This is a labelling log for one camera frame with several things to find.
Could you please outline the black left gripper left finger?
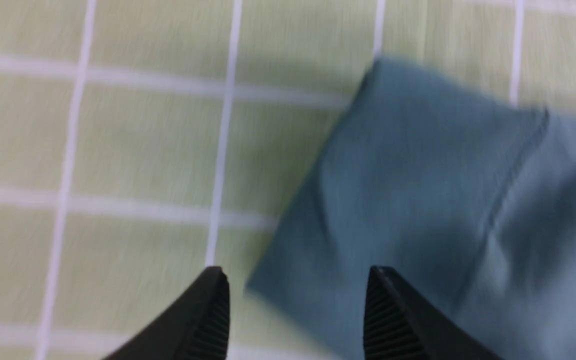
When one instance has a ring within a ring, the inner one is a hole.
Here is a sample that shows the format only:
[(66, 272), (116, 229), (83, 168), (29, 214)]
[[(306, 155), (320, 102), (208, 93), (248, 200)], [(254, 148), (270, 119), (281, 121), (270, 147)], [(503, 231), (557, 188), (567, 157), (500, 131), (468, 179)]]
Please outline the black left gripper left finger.
[(225, 360), (231, 308), (223, 269), (208, 266), (165, 311), (106, 360)]

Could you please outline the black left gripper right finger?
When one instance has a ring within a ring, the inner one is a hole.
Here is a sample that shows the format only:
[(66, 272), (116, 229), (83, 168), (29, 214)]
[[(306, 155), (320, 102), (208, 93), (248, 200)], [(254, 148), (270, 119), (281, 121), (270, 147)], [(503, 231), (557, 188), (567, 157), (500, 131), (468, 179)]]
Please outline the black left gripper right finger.
[(363, 320), (366, 360), (498, 360), (395, 269), (372, 266)]

